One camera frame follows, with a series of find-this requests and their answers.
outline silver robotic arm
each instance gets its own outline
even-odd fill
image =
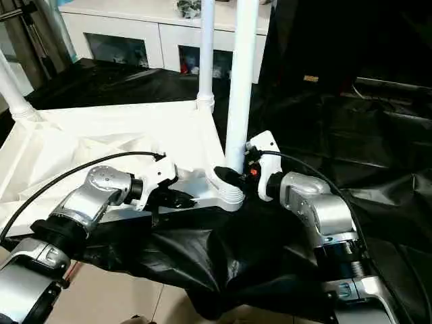
[[[379,277],[370,272],[369,260],[344,199],[333,194],[322,179],[292,171],[283,173],[279,155],[263,154],[279,152],[270,131],[252,138],[246,150],[250,169],[242,178],[223,167],[215,168],[215,172],[244,191],[250,190],[246,179],[254,178],[252,187],[260,199],[278,200],[303,222],[316,256],[323,293],[334,305],[328,322],[398,324],[393,299]]]
[[[33,223],[34,237],[22,240],[0,264],[0,324],[44,323],[67,286],[62,278],[70,259],[84,248],[108,206],[126,203],[142,210],[154,189],[175,179],[167,157],[147,167],[140,179],[93,167],[46,221]]]

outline floor tile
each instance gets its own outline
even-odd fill
[[[163,285],[91,265],[81,268],[54,306],[48,324],[119,324],[134,315],[151,319]]]
[[[293,317],[244,305],[227,312],[217,322],[207,321],[196,313],[183,289],[165,285],[154,321],[157,324],[293,324]]]
[[[183,289],[164,285],[155,317],[157,324],[210,324],[215,323],[198,315]]]
[[[309,321],[308,319],[301,319],[300,317],[294,317],[294,324],[321,324],[321,323]]]
[[[0,247],[0,263],[9,255],[9,251],[5,248]]]

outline black plastic sheet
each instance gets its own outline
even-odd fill
[[[195,76],[83,59],[33,92],[37,109],[193,99]],[[215,80],[215,123],[225,141],[229,84]],[[1,116],[0,138],[13,124]],[[432,120],[426,102],[334,97],[312,90],[287,94],[255,86],[250,135],[270,129],[282,152],[320,169],[346,192],[371,256],[415,323],[425,304],[401,244],[432,294]],[[285,171],[297,169],[284,163]],[[109,271],[147,277],[187,290],[208,319],[250,304],[316,321],[327,318],[317,268],[295,216],[249,197],[235,213],[182,211],[151,228],[148,217],[98,226],[78,259]],[[5,242],[11,248],[19,239]]]

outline wrinkled fabric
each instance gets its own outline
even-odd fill
[[[224,143],[229,83],[214,82],[213,117]],[[189,100],[197,90],[196,76],[83,59],[28,100],[37,109],[84,107]],[[423,298],[395,244],[431,296],[430,101],[397,105],[311,90],[269,91],[253,87],[249,136],[271,130],[282,152],[310,163],[350,194],[371,256],[414,322],[425,323]],[[2,125],[10,123],[7,115],[1,118]],[[285,161],[283,170],[305,172]],[[20,239],[4,244],[11,248]],[[101,224],[76,257],[184,288],[208,319],[239,304],[316,321],[330,309],[302,224],[276,202],[253,196],[235,213],[216,207],[182,211],[154,228],[149,217]]]

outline white pipe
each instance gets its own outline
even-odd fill
[[[232,59],[225,156],[227,167],[238,173],[243,172],[248,133],[258,12],[259,0],[237,0],[236,45]]]
[[[204,0],[201,7],[200,88],[197,105],[213,112],[213,29],[215,25],[215,0]]]
[[[0,51],[0,93],[9,105],[15,120],[23,117],[33,118],[36,115],[32,105],[22,96],[18,88],[18,80],[2,51]]]

